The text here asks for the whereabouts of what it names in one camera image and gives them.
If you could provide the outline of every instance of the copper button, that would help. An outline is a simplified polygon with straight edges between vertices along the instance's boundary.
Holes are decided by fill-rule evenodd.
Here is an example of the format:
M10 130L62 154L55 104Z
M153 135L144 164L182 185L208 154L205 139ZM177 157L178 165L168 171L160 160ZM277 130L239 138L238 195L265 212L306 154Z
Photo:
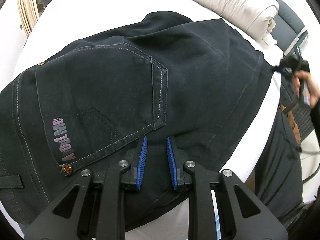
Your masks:
M61 169L65 174L71 174L73 172L73 168L69 163L63 164Z

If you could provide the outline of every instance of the pillow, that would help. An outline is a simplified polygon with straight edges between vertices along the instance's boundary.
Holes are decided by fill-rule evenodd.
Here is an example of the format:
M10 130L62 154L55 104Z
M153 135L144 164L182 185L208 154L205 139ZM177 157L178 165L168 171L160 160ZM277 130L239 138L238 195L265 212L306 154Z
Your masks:
M272 30L272 36L286 56L293 53L293 47L301 48L304 45L308 39L308 31L302 20L284 1L276 1L279 3L279 12L275 17L276 27Z
M276 0L194 0L214 11L255 40L265 40L276 26Z

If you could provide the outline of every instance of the back pocket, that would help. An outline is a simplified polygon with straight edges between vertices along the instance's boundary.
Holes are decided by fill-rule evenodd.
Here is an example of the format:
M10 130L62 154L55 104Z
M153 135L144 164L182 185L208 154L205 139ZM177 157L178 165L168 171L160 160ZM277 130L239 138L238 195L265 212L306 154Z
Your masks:
M126 43L89 46L36 70L39 106L58 165L74 171L165 125L168 71Z

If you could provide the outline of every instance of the black sleeve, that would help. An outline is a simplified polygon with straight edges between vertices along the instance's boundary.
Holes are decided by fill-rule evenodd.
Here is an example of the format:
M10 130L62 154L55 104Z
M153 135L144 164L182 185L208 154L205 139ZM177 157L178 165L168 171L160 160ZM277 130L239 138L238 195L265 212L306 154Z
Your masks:
M315 107L311 110L311 120L315 127L318 143L320 143L320 99L316 103Z

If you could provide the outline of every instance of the white pillow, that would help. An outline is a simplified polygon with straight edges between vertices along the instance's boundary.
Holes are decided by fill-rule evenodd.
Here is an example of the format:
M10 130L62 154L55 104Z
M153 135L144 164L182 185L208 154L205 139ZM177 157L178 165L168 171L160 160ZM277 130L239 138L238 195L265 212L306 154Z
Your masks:
M274 17L279 11L276 0L194 0L214 11L249 36L265 39L276 26Z

